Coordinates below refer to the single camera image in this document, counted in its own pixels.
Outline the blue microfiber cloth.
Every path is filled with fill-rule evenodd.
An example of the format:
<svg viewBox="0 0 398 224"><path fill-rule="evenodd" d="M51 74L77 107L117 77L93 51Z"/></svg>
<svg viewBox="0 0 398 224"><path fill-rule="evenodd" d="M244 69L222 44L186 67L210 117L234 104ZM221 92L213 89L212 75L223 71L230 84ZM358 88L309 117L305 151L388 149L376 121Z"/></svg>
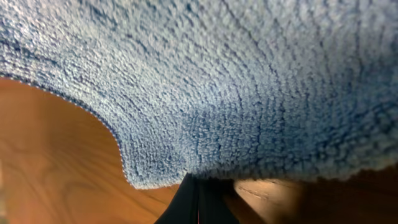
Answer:
<svg viewBox="0 0 398 224"><path fill-rule="evenodd" d="M95 115L137 189L397 162L397 2L1 2L1 76Z"/></svg>

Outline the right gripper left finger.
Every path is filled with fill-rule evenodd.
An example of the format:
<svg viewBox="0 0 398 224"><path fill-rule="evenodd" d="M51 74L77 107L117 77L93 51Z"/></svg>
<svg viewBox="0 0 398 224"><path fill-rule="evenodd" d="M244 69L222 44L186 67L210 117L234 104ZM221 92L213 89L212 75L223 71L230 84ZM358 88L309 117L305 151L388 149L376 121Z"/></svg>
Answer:
<svg viewBox="0 0 398 224"><path fill-rule="evenodd" d="M198 224L198 182L187 174L155 224Z"/></svg>

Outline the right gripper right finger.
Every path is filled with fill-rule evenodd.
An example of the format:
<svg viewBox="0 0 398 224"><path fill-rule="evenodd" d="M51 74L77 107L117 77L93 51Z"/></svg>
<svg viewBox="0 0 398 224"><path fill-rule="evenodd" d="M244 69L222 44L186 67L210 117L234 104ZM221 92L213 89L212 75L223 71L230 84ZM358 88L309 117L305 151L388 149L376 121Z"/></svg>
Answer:
<svg viewBox="0 0 398 224"><path fill-rule="evenodd" d="M239 224L215 185L207 180L199 181L199 224Z"/></svg>

